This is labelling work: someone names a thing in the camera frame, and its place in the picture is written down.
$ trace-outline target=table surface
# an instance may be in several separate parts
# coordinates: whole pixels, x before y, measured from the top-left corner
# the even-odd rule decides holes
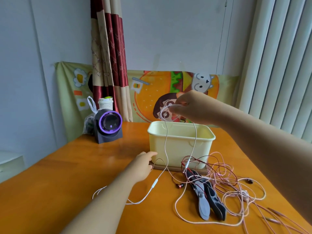
[[[140,152],[149,151],[148,123],[123,123],[123,138],[110,143],[97,144],[93,137],[82,135],[56,152],[31,166],[19,175],[0,184],[1,233],[59,233],[88,203],[92,194],[110,184],[117,174]],[[267,178],[240,150],[233,139],[222,129],[212,128],[216,140],[210,152],[222,153],[225,162],[234,166],[237,176],[259,181],[267,192],[259,204],[287,215],[309,232],[312,227],[274,188]],[[161,171],[153,170],[148,178],[137,183],[130,200],[141,200]],[[261,190],[254,183],[258,196]],[[206,224],[194,225],[181,220],[174,203],[182,189],[172,183],[165,172],[149,196],[139,205],[125,207],[117,233],[243,233],[243,226],[226,227]],[[238,210],[236,200],[228,206]],[[202,221],[198,201],[190,187],[179,201],[180,214],[191,221]],[[269,233],[255,205],[246,217],[249,233]],[[238,217],[227,215],[227,223],[237,223]],[[276,233],[287,233],[272,224]]]

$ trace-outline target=yellow plastic container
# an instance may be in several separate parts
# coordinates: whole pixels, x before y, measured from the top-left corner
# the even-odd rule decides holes
[[[169,159],[168,166],[180,167],[183,158],[191,155],[195,141],[195,128],[192,123],[166,123],[168,127],[168,137],[166,142],[166,152]],[[200,160],[206,162],[211,144],[213,140],[215,140],[216,136],[212,133],[208,126],[200,124],[195,124],[195,126],[197,129],[197,139],[192,157],[202,157]],[[167,163],[167,157],[164,149],[167,134],[165,122],[152,122],[147,132],[150,135],[150,151],[156,151],[158,153],[156,156],[152,157],[152,162],[157,165],[165,165],[160,159],[157,160],[158,158],[161,158],[165,163]],[[205,167],[204,164],[198,164],[198,162],[191,162],[189,164],[190,169],[194,169],[195,166],[196,169],[202,169]]]

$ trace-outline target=person's left hand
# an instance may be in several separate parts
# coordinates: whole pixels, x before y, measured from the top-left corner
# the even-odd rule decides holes
[[[152,156],[157,152],[142,152],[125,168],[124,172],[130,176],[134,183],[144,180],[151,172],[153,166],[149,165]]]

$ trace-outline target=curtain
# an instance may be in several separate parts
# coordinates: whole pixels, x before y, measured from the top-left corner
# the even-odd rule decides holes
[[[91,0],[93,99],[113,97],[124,121],[132,110],[124,49],[120,0]]]

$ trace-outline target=white plastic bag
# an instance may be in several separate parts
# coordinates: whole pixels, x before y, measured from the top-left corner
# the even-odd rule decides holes
[[[94,102],[92,97],[89,96],[87,100],[92,113],[85,118],[82,133],[94,135],[94,117],[97,114],[98,110],[96,110],[96,103]]]

